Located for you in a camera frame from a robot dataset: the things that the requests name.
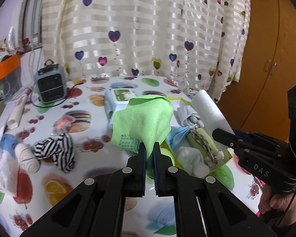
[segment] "white curtain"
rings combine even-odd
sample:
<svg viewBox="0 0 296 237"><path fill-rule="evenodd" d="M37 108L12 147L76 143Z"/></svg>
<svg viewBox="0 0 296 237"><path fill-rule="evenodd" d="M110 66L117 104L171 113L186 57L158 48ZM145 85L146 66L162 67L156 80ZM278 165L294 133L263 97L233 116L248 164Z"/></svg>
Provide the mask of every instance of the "white curtain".
<svg viewBox="0 0 296 237"><path fill-rule="evenodd" d="M250 0L43 0L46 59L70 79L164 75L220 99L238 81Z"/></svg>

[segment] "plastic storage bin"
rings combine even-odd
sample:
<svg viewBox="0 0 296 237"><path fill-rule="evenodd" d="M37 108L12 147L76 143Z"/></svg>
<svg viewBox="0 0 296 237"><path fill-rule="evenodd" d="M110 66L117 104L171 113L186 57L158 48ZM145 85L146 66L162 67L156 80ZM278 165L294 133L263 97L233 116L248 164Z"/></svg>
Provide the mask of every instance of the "plastic storage bin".
<svg viewBox="0 0 296 237"><path fill-rule="evenodd" d="M0 63L0 101L9 102L21 88L20 55L16 54Z"/></svg>

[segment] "gray heater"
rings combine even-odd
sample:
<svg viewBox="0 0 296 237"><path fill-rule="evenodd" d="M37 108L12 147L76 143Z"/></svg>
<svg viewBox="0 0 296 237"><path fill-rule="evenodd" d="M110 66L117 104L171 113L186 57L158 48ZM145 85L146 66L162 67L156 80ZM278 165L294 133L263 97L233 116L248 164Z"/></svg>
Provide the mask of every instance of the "gray heater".
<svg viewBox="0 0 296 237"><path fill-rule="evenodd" d="M48 65L35 74L40 101L52 103L67 96L64 68L59 64Z"/></svg>

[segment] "window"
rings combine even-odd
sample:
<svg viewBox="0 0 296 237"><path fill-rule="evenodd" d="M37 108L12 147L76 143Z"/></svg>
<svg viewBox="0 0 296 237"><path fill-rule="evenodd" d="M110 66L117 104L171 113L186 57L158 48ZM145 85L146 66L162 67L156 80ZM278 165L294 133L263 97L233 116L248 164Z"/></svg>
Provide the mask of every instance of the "window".
<svg viewBox="0 0 296 237"><path fill-rule="evenodd" d="M41 15L43 0L24 0L20 13L19 43L23 45L24 51L42 46Z"/></svg>

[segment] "tablecloth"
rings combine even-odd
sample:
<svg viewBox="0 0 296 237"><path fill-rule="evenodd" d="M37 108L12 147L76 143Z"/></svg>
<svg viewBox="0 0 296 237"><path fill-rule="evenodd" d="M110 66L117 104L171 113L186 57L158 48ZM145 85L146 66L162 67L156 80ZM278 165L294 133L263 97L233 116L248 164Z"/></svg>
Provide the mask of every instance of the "tablecloth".
<svg viewBox="0 0 296 237"><path fill-rule="evenodd" d="M12 237L18 237L38 218L87 177L112 173L126 166L133 154L110 144L108 120L104 110L105 91L110 88L132 88L137 95L159 94L191 101L167 78L158 76L111 77L82 80L68 100L53 108L35 107L27 101L20 126L7 133L24 143L34 145L50 136L55 121L63 115L79 118L70 129L74 140L76 167L69 173L58 169L51 160L43 161L39 171L29 174L19 170L17 197L0 193L0 223ZM76 82L68 82L71 88ZM35 89L32 101L38 101ZM237 158L228 162L234 178L232 192L254 213L262 193L259 181L237 165ZM155 196L154 182L146 178L143 198L128 198L125 206L123 237L175 235L173 198Z"/></svg>

